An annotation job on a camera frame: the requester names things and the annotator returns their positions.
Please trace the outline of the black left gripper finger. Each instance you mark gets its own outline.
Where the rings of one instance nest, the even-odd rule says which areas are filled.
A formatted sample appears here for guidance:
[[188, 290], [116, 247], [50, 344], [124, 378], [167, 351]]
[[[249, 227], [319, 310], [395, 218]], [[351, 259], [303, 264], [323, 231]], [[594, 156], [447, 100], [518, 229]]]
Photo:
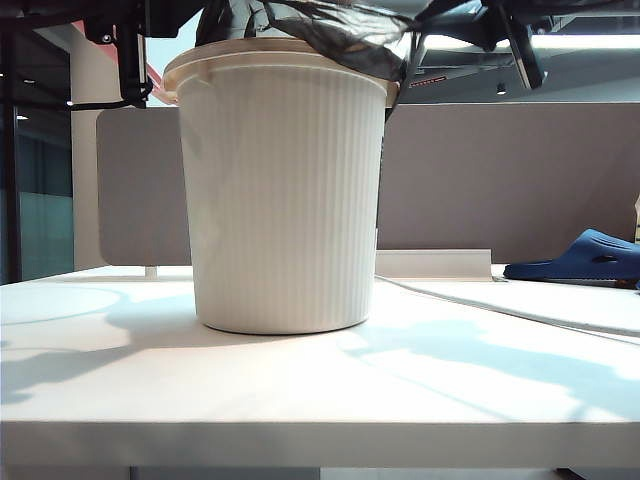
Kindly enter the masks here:
[[149, 37], [176, 38], [180, 28], [199, 11], [199, 0], [150, 0]]

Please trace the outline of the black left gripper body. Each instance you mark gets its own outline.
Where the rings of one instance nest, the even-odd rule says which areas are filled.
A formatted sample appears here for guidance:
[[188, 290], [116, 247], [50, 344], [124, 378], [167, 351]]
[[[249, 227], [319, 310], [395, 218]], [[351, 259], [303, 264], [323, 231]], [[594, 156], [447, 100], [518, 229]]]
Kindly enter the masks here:
[[83, 20], [85, 37], [116, 49], [119, 89], [123, 101], [144, 108], [153, 88], [146, 71], [145, 4], [143, 1], [92, 1]]

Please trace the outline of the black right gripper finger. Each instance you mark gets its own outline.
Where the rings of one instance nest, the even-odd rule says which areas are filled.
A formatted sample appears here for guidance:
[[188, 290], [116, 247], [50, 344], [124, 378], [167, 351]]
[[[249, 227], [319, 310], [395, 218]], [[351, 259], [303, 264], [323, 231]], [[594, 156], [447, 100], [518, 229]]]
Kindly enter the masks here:
[[500, 16], [483, 1], [430, 1], [414, 20], [427, 35], [443, 35], [494, 50], [500, 41]]

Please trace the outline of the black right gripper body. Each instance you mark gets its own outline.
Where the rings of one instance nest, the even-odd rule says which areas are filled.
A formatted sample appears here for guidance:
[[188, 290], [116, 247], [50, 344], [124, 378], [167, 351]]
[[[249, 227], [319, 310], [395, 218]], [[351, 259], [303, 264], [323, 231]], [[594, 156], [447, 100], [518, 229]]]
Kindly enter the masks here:
[[525, 89], [538, 89], [546, 79], [532, 46], [534, 26], [540, 11], [525, 1], [488, 1], [489, 45], [507, 40]]

